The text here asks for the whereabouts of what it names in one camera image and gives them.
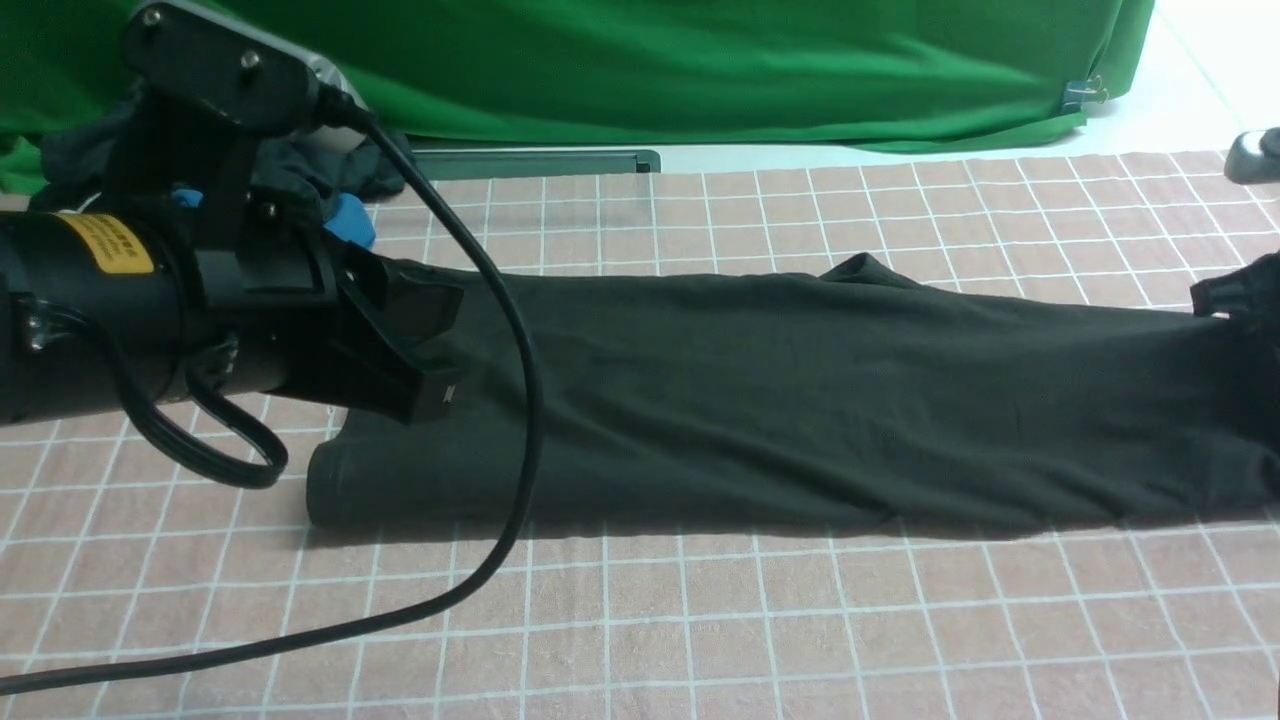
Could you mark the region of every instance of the black cylindrical motor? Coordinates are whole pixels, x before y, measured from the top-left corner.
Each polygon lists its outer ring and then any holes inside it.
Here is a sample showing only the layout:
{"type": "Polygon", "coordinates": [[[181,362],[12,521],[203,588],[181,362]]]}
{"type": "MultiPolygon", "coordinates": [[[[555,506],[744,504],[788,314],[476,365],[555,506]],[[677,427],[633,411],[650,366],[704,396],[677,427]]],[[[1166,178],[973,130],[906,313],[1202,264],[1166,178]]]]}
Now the black cylindrical motor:
{"type": "Polygon", "coordinates": [[[216,318],[195,302],[182,249],[193,213],[134,200],[86,214],[0,213],[0,424],[90,415],[120,407],[101,348],[49,336],[40,302],[79,311],[113,336],[155,404],[187,396],[183,363],[237,329],[220,392],[270,391],[285,379],[266,318],[216,318]]]}

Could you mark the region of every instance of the black garment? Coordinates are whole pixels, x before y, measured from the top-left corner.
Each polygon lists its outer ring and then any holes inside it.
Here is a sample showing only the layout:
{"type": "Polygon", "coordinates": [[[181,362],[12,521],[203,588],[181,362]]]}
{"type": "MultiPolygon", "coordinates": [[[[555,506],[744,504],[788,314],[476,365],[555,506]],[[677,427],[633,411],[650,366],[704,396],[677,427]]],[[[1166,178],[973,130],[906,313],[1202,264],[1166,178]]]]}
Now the black garment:
{"type": "MultiPolygon", "coordinates": [[[[115,140],[141,100],[142,85],[137,83],[104,118],[46,135],[40,142],[40,161],[49,184],[31,199],[31,209],[79,208],[100,190],[115,140]]],[[[402,149],[410,149],[404,135],[393,133],[393,137],[402,149]]],[[[314,202],[325,219],[333,217],[338,196],[344,192],[372,202],[404,190],[404,179],[370,141],[343,155],[285,138],[265,140],[259,146],[252,183],[314,202]]]]}
{"type": "MultiPolygon", "coordinates": [[[[316,451],[317,525],[502,521],[524,442],[511,333],[476,275],[426,352],[444,420],[353,413],[316,451]]],[[[1179,521],[1277,496],[1272,350],[1184,313],[961,295],[867,255],[822,278],[508,281],[547,372],[536,527],[1179,521]]]]}

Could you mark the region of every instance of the yellow warning label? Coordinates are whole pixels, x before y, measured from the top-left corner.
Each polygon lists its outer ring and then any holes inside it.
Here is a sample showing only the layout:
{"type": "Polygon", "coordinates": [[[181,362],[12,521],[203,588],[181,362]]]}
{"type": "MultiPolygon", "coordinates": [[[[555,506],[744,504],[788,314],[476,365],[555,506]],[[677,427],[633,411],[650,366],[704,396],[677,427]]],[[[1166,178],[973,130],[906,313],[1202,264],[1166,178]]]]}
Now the yellow warning label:
{"type": "Polygon", "coordinates": [[[155,264],[138,236],[116,218],[70,213],[59,213],[58,218],[81,236],[104,273],[146,275],[155,272],[155,264]]]}

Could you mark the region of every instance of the green backdrop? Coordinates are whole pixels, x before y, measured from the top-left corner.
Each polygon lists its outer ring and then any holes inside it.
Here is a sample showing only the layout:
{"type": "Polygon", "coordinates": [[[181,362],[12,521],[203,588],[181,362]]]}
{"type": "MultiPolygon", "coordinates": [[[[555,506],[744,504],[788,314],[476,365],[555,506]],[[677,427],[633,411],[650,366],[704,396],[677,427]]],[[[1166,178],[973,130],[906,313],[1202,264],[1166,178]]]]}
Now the green backdrop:
{"type": "MultiPolygon", "coordinates": [[[[1027,146],[1084,115],[1065,83],[1133,81],[1155,0],[223,0],[319,50],[411,135],[575,143],[1027,146]]],[[[129,83],[136,0],[8,3],[0,190],[41,184],[32,141],[129,83]]]]}

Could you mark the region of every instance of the white floor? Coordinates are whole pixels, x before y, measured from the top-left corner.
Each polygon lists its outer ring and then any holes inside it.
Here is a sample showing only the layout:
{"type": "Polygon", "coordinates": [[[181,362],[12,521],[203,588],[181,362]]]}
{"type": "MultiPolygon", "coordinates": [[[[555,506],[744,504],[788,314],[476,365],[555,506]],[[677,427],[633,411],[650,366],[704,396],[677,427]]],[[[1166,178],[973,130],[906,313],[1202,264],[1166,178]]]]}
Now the white floor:
{"type": "MultiPolygon", "coordinates": [[[[1226,150],[1280,126],[1280,0],[1158,0],[1133,90],[1051,147],[965,156],[1226,150]]],[[[890,164],[893,155],[822,146],[663,147],[664,173],[890,164]]]]}

